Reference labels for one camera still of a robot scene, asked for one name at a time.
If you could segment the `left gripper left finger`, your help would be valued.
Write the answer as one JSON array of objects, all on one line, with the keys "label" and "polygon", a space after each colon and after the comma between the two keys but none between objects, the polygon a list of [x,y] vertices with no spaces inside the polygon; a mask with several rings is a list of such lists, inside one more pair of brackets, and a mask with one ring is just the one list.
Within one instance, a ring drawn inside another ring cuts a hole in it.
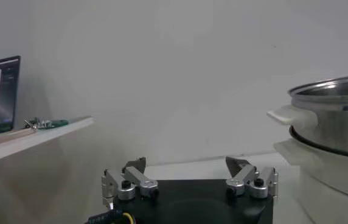
[{"label": "left gripper left finger", "polygon": [[144,175],[147,165],[146,157],[129,161],[118,170],[103,171],[101,177],[102,203],[107,209],[114,208],[114,201],[129,202],[136,198],[136,192],[142,198],[155,200],[159,197],[157,180]]}]

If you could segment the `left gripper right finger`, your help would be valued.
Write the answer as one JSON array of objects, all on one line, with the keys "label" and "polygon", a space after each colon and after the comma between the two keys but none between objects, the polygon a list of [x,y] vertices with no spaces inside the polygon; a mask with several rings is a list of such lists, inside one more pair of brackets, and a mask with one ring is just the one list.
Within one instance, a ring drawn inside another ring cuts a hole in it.
[{"label": "left gripper right finger", "polygon": [[245,159],[227,156],[226,165],[231,177],[226,183],[228,198],[234,199],[248,193],[255,199],[278,196],[279,174],[273,167],[264,167],[262,170]]}]

